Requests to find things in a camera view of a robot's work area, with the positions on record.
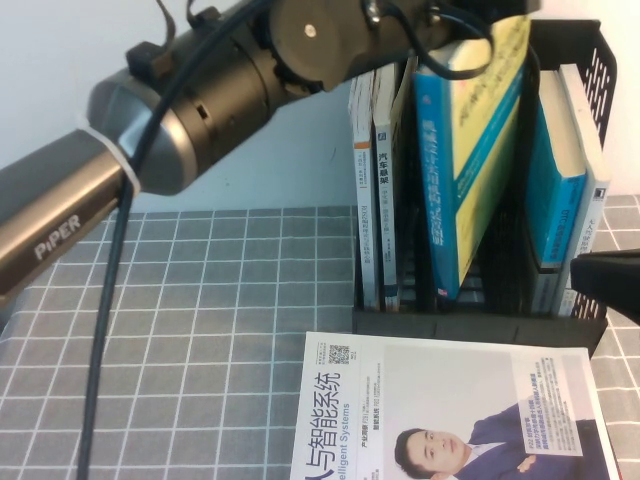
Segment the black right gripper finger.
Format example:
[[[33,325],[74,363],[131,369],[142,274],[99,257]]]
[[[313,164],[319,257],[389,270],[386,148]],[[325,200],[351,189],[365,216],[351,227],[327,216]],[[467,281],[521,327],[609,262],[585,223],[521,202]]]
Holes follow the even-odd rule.
[[[571,261],[572,289],[639,324],[639,250],[580,254]]]

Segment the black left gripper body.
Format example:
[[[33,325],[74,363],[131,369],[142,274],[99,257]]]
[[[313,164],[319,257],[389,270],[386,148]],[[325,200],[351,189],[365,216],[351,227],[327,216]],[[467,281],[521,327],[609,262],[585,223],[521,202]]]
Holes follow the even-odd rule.
[[[483,40],[490,48],[492,27],[511,17],[527,16],[542,8],[538,0],[429,1],[430,37],[426,49],[439,49],[463,40]]]

